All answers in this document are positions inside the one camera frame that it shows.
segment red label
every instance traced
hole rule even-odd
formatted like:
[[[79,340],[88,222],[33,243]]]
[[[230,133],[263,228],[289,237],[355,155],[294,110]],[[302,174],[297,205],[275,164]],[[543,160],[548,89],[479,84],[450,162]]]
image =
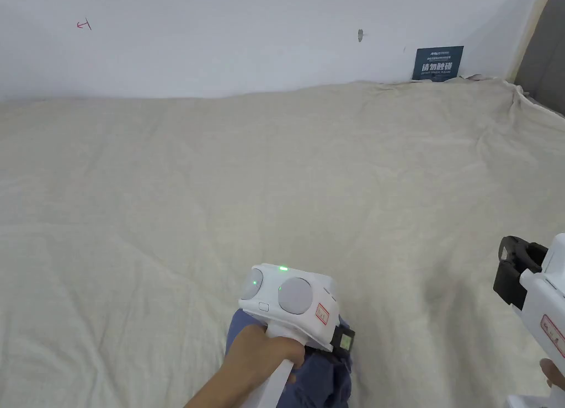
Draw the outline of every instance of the red label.
[[[324,323],[324,325],[328,324],[329,312],[322,306],[322,304],[318,304],[318,308],[316,309],[316,317],[318,317],[320,321]]]
[[[544,315],[540,325],[547,337],[551,340],[551,343],[557,347],[557,350],[563,358],[565,358],[565,337],[563,337],[553,321],[551,321],[547,315]]]

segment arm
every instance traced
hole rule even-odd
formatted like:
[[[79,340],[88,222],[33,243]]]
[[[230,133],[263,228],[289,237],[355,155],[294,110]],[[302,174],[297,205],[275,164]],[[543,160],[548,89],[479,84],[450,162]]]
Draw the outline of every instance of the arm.
[[[248,325],[234,339],[218,372],[185,408],[239,407],[285,359],[300,368],[304,346],[286,337],[268,338],[264,328]]]

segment white wall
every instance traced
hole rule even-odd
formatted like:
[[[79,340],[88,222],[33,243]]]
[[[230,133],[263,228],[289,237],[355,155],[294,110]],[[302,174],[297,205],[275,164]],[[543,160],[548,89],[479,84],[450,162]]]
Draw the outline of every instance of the white wall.
[[[460,74],[505,77],[534,1],[0,0],[0,99],[405,81],[416,49],[454,45]]]

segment blue cloth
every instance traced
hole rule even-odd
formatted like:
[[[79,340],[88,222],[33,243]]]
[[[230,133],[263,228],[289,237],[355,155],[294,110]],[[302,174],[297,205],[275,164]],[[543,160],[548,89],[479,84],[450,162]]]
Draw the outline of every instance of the blue cloth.
[[[341,324],[349,325],[339,317]],[[250,324],[264,325],[242,310],[233,314],[226,354],[233,340]],[[302,368],[294,370],[296,383],[287,384],[277,408],[347,408],[351,395],[351,359],[339,360],[330,353],[306,347]]]

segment sticker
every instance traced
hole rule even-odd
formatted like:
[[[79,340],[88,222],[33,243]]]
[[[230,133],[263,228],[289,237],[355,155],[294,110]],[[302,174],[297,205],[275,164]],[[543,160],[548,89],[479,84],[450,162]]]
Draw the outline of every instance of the sticker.
[[[318,304],[318,308],[316,309],[316,317],[320,318],[324,325],[328,324],[329,312],[326,311],[322,304]]]
[[[346,351],[349,351],[351,349],[351,341],[353,339],[351,337],[349,337],[348,335],[343,335],[341,336],[341,341],[339,342],[339,347],[345,349]]]
[[[547,315],[544,315],[540,325],[547,337],[551,339],[551,342],[557,347],[561,356],[565,358],[565,337],[563,337],[556,325],[553,324],[553,321],[551,321]]]
[[[413,80],[445,81],[459,73],[463,46],[418,49]]]

